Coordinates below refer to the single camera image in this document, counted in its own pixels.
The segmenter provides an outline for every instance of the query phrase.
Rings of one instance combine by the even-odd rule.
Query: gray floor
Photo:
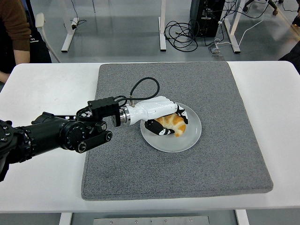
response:
[[[284,11],[278,6],[278,15],[272,15],[269,6],[263,22],[248,31],[241,44],[240,54],[234,54],[229,44],[219,45],[218,55],[210,54],[203,38],[194,52],[180,52],[167,44],[167,51],[159,50],[158,17],[160,0],[95,0],[96,13],[92,0],[73,0],[78,17],[87,22],[79,25],[68,53],[61,53],[67,32],[64,28],[57,0],[31,0],[35,14],[43,12],[46,17],[45,31],[48,40],[62,62],[164,62],[164,61],[247,61],[278,60],[287,54],[300,40],[300,28],[291,26],[296,12]],[[180,23],[189,21],[191,0],[167,1],[166,22],[175,20]],[[263,0],[253,3],[248,16],[259,16]],[[66,0],[70,18],[76,17],[71,0]],[[285,9],[297,10],[296,0],[284,1]],[[238,42],[244,31],[259,19],[241,16],[235,32]],[[222,39],[222,33],[216,38]],[[206,38],[206,43],[214,38]],[[299,209],[247,210],[250,225],[300,225]],[[208,215],[213,225],[235,225],[234,211],[205,211],[193,215]],[[107,218],[113,215],[100,213],[76,213],[73,225],[91,225],[93,218]],[[48,224],[58,225],[60,214],[0,214],[0,225]]]

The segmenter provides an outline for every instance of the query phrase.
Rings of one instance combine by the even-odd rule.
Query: screw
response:
[[[101,124],[101,129],[106,130],[106,124],[105,123]]]

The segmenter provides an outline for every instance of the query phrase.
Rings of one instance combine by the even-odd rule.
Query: gray cushion pad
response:
[[[87,152],[82,179],[85,200],[134,200],[266,193],[273,183],[226,62],[105,64],[96,99],[125,95],[141,78],[156,78],[159,95],[192,108],[202,122],[189,150],[165,153],[151,147],[139,122],[113,127],[109,143]],[[156,91],[144,81],[134,92]]]

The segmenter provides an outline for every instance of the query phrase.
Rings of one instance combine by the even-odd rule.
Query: white table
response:
[[[90,202],[81,198],[85,154],[55,149],[10,165],[5,180],[0,183],[0,212],[118,213],[300,207],[300,76],[285,61],[228,63],[274,182],[271,192]],[[94,99],[100,65],[18,65],[0,93],[0,119],[11,120],[17,127],[30,125],[43,111],[75,114],[88,100]]]

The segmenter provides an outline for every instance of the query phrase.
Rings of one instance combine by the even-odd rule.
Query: croissant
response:
[[[186,130],[186,124],[183,118],[177,115],[176,113],[167,116],[162,116],[155,120],[161,125],[163,125],[165,128],[174,130],[175,137],[181,136]]]

